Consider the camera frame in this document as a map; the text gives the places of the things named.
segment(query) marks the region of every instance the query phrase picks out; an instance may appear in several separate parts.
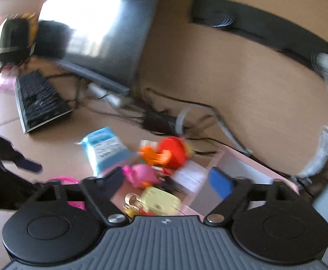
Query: brown wall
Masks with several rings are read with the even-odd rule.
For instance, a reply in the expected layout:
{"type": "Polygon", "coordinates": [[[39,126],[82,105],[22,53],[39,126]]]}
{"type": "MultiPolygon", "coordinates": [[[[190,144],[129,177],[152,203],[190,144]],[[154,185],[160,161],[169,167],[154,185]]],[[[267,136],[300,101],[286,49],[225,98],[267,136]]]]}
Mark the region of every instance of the brown wall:
{"type": "MultiPolygon", "coordinates": [[[[216,106],[258,158],[299,172],[328,124],[323,80],[248,39],[189,24],[191,1],[161,1],[140,65],[142,85],[216,106]]],[[[328,41],[328,0],[234,1],[275,13],[328,41]]],[[[217,128],[209,135],[225,139],[217,128]]]]}

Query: power adapter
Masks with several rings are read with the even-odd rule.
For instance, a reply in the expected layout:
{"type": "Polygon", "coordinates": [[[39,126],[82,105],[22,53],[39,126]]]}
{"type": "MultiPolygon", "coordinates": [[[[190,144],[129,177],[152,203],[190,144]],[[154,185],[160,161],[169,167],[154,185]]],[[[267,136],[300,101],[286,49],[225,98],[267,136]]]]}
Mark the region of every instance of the power adapter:
{"type": "Polygon", "coordinates": [[[147,109],[143,119],[142,127],[145,130],[164,134],[167,136],[177,136],[175,131],[176,117],[164,112],[157,112],[147,109]]]}

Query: pink piggy toy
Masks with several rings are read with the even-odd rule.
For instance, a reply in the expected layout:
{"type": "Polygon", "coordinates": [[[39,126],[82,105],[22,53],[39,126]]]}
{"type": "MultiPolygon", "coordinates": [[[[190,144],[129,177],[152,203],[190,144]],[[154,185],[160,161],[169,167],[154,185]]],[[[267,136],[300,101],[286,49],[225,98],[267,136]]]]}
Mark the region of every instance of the pink piggy toy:
{"type": "Polygon", "coordinates": [[[160,183],[155,170],[147,164],[136,164],[132,167],[124,166],[122,170],[124,176],[135,188],[144,189],[160,183]]]}

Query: white logo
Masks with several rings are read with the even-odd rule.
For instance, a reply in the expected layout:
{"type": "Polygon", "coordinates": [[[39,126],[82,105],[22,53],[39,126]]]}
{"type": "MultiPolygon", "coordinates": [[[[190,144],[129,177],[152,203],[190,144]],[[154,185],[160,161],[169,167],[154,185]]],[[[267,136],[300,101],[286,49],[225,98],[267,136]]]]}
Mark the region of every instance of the white logo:
{"type": "Polygon", "coordinates": [[[167,225],[172,221],[169,218],[166,218],[166,219],[162,220],[161,222],[164,223],[165,225],[167,225]]]}

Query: silver screw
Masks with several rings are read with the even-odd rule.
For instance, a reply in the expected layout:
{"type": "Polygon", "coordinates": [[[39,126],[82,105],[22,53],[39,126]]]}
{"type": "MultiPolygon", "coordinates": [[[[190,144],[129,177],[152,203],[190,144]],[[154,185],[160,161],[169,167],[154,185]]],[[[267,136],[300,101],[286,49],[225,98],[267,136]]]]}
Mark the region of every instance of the silver screw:
{"type": "Polygon", "coordinates": [[[221,223],[224,221],[224,216],[221,214],[210,214],[206,217],[210,223],[221,223]]]}
{"type": "Polygon", "coordinates": [[[112,214],[108,217],[110,223],[121,223],[125,220],[125,216],[123,214],[112,214]]]}

